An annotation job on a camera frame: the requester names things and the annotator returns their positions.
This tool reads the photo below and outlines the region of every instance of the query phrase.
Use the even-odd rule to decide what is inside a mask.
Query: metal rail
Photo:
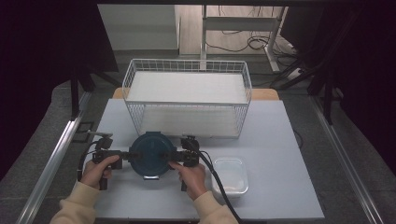
[[[52,183],[53,177],[55,177],[56,172],[64,158],[64,154],[66,153],[67,148],[72,141],[73,135],[78,128],[79,123],[81,122],[82,116],[86,110],[87,104],[91,98],[91,94],[89,92],[84,92],[79,101],[79,113],[75,120],[69,121],[64,128],[64,132],[62,133],[61,138],[58,141],[55,149],[52,152],[52,155],[47,162],[46,167],[43,170],[43,173],[38,178],[37,183],[35,184],[35,188],[29,196],[24,208],[21,211],[20,217],[18,218],[16,223],[32,223],[35,219],[35,215],[37,214],[38,209],[40,208],[41,203],[44,200],[44,197],[47,194],[48,189],[50,188],[50,184]]]
[[[346,173],[346,177],[350,182],[353,190],[355,191],[356,196],[358,197],[359,201],[361,202],[361,207],[363,208],[364,213],[366,214],[367,218],[369,219],[370,223],[384,223],[381,216],[378,213],[378,210],[375,206],[374,200],[370,195],[370,192],[365,187],[363,181],[358,175],[355,167],[352,164],[352,161],[347,155],[346,150],[344,149],[343,144],[341,143],[338,135],[332,125],[329,125],[322,114],[322,107],[318,97],[311,96],[311,103],[314,109],[317,112],[319,121],[323,126],[325,133],[328,135],[330,142],[332,143],[332,148],[334,149],[335,154],[338,157],[338,160],[341,163],[341,166]]]

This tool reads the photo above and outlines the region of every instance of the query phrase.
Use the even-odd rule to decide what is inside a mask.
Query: blue round object
[[[176,150],[165,135],[147,132],[139,136],[129,148],[129,152],[139,153],[139,157],[129,160],[129,163],[139,175],[163,175],[169,170],[168,159],[164,154]]]

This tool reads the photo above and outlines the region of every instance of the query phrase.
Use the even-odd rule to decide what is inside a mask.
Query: floor
[[[201,6],[178,6],[180,17],[180,54],[199,54],[202,41],[202,7]],[[230,7],[230,6],[207,6],[207,17],[250,17],[265,18],[275,17],[279,11],[276,7],[274,11],[271,7]],[[263,36],[267,39],[269,32],[238,32],[233,31],[208,31],[206,43],[210,46],[220,47],[231,51],[211,48],[207,46],[207,53],[223,54],[263,54],[262,50],[246,48],[248,39],[252,36]],[[259,48],[260,42],[252,43],[252,46]]]
[[[211,13],[216,13],[215,7],[211,10]],[[232,13],[226,7],[222,10],[227,15]],[[271,8],[263,9],[262,11],[265,11],[267,16],[272,13]],[[245,15],[246,12],[249,13],[248,8],[241,14]],[[229,37],[229,35],[224,35],[226,37],[223,34],[218,35],[219,38],[214,37],[213,40]],[[224,48],[238,49],[246,45],[246,38],[248,37],[249,34],[245,37],[240,36],[238,38],[239,42],[221,40],[213,44],[224,44]],[[132,58],[198,59],[199,56],[196,50],[199,50],[199,47],[197,48],[197,44],[191,44],[189,49],[182,47],[183,44],[187,44],[187,39],[191,39],[191,37],[186,39],[181,37],[179,55],[166,52],[115,52],[120,72],[109,75],[115,79],[122,80],[128,62]],[[293,53],[293,49],[281,37],[276,42],[280,50]],[[199,46],[200,40],[191,41],[191,43],[198,43]],[[277,75],[272,74],[263,50],[232,54],[219,49],[216,50],[218,51],[208,51],[208,59],[246,61],[254,88],[268,88],[277,78]],[[293,59],[283,60],[282,63],[289,64]],[[106,100],[111,98],[116,88],[95,75],[92,75],[92,78],[96,84],[96,89],[92,93],[89,101],[89,110],[82,121],[86,122],[87,125],[90,122],[94,130],[100,121],[106,106]],[[278,94],[287,109],[291,126],[298,133],[296,134],[296,141],[302,145],[301,152],[325,219],[309,222],[270,220],[268,223],[371,223],[365,215],[354,189],[351,187],[339,158],[334,153],[329,137],[319,122],[311,97],[306,93],[308,84],[309,79],[285,91],[279,91]],[[69,91],[69,83],[64,83],[54,89],[52,104],[46,117],[43,118],[31,141],[14,166],[1,181],[0,223],[16,222],[37,179],[40,177],[51,151],[55,148],[67,121],[70,119]],[[382,161],[376,150],[365,139],[364,135],[348,119],[337,101],[332,103],[332,120],[333,127],[340,141],[344,145],[362,182],[372,196],[380,216],[383,218],[383,223],[396,223],[396,177]],[[71,143],[64,156],[63,162],[49,187],[49,191],[37,211],[34,223],[48,223],[59,209],[58,202],[70,193],[76,180],[75,174],[80,151],[92,140],[91,138],[87,140],[85,138],[86,135],[83,133],[75,134],[74,142]],[[128,221],[96,220],[95,223],[128,223]]]

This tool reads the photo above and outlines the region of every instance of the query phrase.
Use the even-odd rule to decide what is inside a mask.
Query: clear plastic container
[[[229,199],[240,198],[248,191],[248,175],[245,164],[241,159],[235,157],[218,158],[214,161],[213,166]],[[212,176],[212,191],[215,197],[222,197],[214,176]]]

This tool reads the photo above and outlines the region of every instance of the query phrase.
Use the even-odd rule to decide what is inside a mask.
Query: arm
[[[119,158],[119,156],[108,157],[99,164],[88,161],[81,181],[77,182],[69,197],[61,200],[61,210],[55,214],[50,223],[93,223],[95,221],[93,205],[100,192],[99,180],[101,177],[111,177],[111,172],[106,168]]]
[[[169,162],[169,165],[179,171],[180,181],[184,180],[186,183],[187,194],[194,201],[201,224],[238,223],[227,205],[220,205],[212,192],[206,189],[205,167],[202,164],[196,167],[186,167],[176,162]]]

